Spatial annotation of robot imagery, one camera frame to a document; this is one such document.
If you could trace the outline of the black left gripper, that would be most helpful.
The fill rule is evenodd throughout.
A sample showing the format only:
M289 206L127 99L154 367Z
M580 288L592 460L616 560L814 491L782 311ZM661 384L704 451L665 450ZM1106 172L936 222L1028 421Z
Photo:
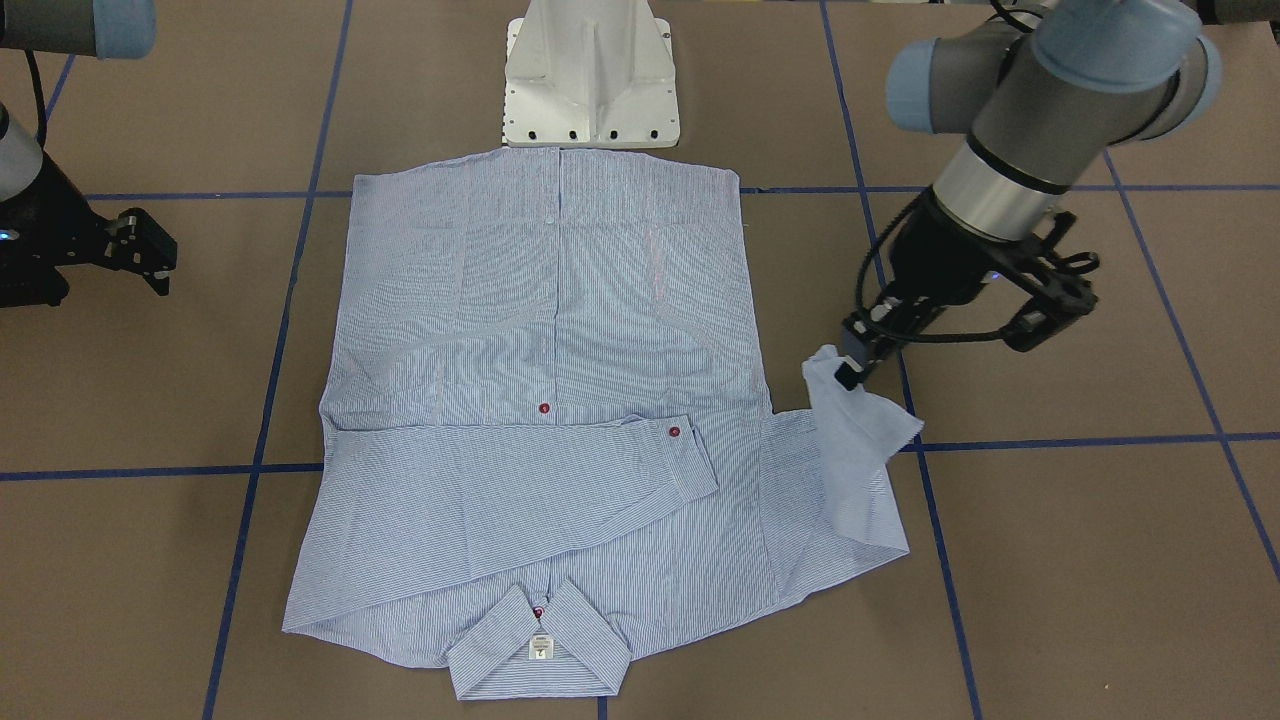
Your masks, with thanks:
M1046 236L989 240L948 215L933 190L919 192L876 237L860 263L855 304L844 319L846 364L835 380L846 391L909 345L1000 342L1029 352L1093 313L1098 297L1088 274L1097 252L1064 256L1059 242L1076 224L1071 211L1051 213ZM973 302L992 275L1010 281L1027 301L1001 327L929 333L946 310Z

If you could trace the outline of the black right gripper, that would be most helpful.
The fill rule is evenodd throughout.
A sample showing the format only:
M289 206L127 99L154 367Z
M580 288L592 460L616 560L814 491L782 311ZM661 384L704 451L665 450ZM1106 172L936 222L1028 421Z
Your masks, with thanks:
M129 272L170 293L174 238L142 208L97 214L47 154L32 184L3 201L1 229L3 307L60 305L70 286L59 268L69 265Z

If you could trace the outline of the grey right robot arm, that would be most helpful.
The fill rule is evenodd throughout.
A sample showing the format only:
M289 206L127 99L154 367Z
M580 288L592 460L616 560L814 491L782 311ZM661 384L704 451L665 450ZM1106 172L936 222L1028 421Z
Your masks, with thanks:
M46 149L49 105L37 55L136 60L157 37L152 1L4 1L3 49L22 53L37 126L1 110L1 305L56 307L70 286L61 266L92 265L170 292L174 238L143 209L97 214Z

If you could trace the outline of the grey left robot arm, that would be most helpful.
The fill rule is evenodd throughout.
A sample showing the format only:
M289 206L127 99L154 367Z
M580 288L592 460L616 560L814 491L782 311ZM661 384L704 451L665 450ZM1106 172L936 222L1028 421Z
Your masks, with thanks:
M1208 26L1274 22L1275 1L993 3L973 31L905 47L884 86L892 122L960 135L940 177L881 232L892 272L844 320L828 378L859 388L909 345L1027 352L1091 314L1093 252L1064 256L1062 197L1106 150L1169 136L1222 82Z

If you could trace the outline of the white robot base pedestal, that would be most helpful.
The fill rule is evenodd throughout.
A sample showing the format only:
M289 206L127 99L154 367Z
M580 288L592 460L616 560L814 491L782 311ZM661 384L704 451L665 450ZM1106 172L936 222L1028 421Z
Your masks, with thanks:
M646 1L532 1L506 27L502 142L653 150L681 140L669 22Z

